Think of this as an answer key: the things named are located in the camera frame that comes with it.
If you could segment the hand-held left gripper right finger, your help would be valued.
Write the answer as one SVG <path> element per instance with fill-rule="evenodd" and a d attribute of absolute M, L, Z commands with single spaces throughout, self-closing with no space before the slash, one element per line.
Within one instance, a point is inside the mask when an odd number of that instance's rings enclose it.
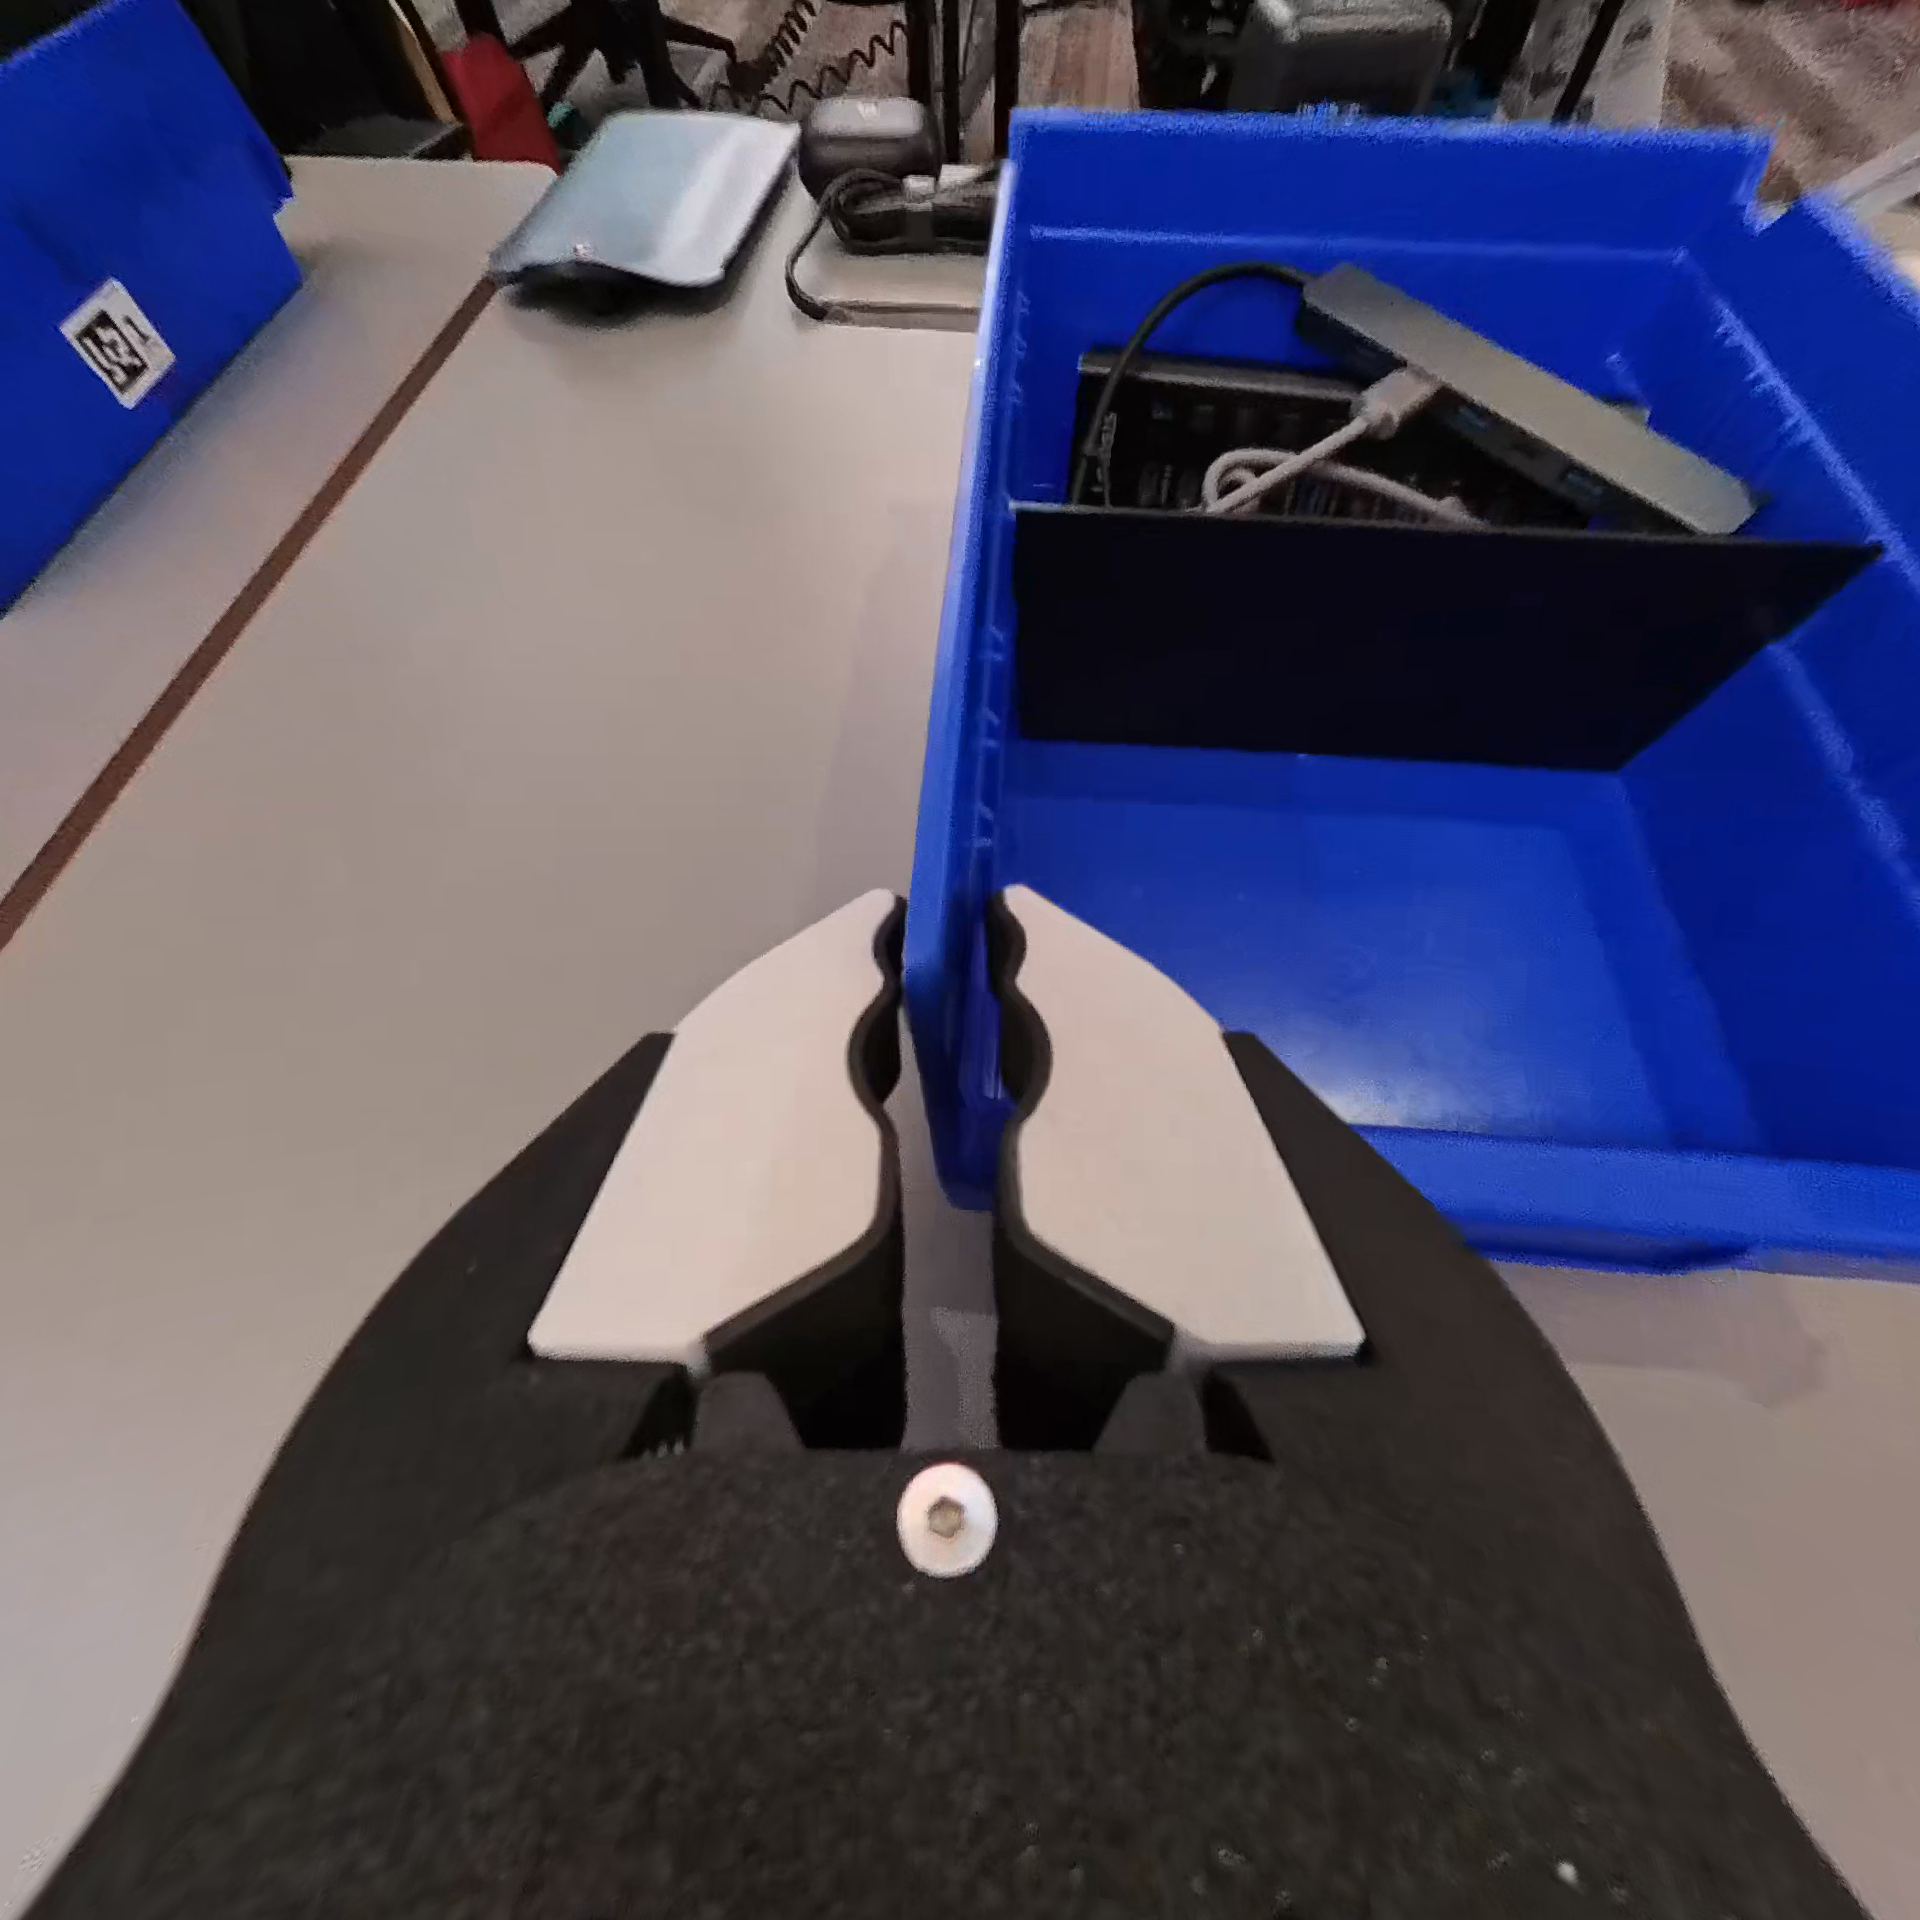
<path fill-rule="evenodd" d="M 990 897 L 997 1370 L 1107 1418 L 1142 1370 L 1363 1359 L 1363 1310 L 1228 1027 L 1031 886 Z"/>

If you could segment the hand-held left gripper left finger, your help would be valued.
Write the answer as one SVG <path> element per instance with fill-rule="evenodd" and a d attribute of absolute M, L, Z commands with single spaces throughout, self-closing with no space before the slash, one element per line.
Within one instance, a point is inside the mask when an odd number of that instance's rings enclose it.
<path fill-rule="evenodd" d="M 528 1319 L 543 1359 L 760 1370 L 787 1410 L 905 1399 L 905 897 L 866 887 L 712 984 Z"/>

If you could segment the black docking station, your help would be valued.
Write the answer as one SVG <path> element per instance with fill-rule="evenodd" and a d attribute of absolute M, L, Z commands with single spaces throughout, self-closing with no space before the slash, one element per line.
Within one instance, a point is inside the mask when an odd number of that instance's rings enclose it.
<path fill-rule="evenodd" d="M 1208 356 L 1138 356 L 1100 418 L 1092 466 L 1082 442 L 1119 349 L 1088 349 L 1074 371 L 1066 425 L 1066 503 L 1082 508 L 1148 508 L 1194 515 L 1204 474 L 1219 448 L 1303 448 L 1345 425 L 1363 382 Z M 1396 430 L 1354 441 L 1306 466 L 1254 515 L 1273 524 L 1445 524 L 1465 515 L 1483 528 L 1557 528 L 1557 532 L 1672 532 L 1646 508 L 1602 493 L 1557 493 L 1537 470 L 1519 470 L 1485 441 L 1495 418 L 1465 407 L 1455 425 L 1450 393 L 1426 400 Z"/>

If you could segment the dark grey usb hub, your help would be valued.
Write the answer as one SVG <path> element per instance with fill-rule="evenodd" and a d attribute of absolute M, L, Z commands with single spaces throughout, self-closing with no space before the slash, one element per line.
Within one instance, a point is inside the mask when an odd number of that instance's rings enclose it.
<path fill-rule="evenodd" d="M 1340 261 L 1306 274 L 1295 334 L 1366 389 L 1384 376 L 1430 382 L 1430 418 L 1483 459 L 1519 470 L 1588 524 L 1729 542 L 1762 493 L 1692 442 L 1500 349 L 1450 312 Z"/>

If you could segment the black divider panel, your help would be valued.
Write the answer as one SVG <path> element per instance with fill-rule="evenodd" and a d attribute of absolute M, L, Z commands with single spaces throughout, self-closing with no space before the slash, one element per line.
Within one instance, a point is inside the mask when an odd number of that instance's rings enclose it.
<path fill-rule="evenodd" d="M 1010 713 L 1038 746 L 1617 774 L 1872 562 L 1018 503 Z"/>

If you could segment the grey flat pouch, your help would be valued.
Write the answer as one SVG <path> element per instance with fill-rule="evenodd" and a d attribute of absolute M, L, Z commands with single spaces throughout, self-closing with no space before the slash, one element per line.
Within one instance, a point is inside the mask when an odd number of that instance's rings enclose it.
<path fill-rule="evenodd" d="M 557 316 L 724 299 L 794 155 L 794 123 L 615 107 L 485 274 L 516 303 Z"/>

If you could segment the black power strip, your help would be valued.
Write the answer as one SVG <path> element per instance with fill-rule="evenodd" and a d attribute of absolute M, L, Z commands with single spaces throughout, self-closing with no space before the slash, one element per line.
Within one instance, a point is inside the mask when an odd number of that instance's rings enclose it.
<path fill-rule="evenodd" d="M 842 172 L 818 196 L 842 257 L 986 257 L 997 222 L 997 157 L 934 176 Z"/>

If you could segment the dark rounded case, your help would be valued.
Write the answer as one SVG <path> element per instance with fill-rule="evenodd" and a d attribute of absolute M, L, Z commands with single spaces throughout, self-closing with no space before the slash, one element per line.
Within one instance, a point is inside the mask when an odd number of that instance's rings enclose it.
<path fill-rule="evenodd" d="M 802 117 L 794 172 L 812 205 L 842 172 L 934 176 L 943 136 L 913 92 L 824 92 Z"/>

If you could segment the blue tagged plastic bin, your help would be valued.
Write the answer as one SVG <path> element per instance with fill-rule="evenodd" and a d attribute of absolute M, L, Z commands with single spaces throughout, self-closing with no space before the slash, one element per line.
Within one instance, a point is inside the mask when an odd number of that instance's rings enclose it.
<path fill-rule="evenodd" d="M 289 176 L 174 0 L 0 68 L 0 605 L 289 303 Z"/>

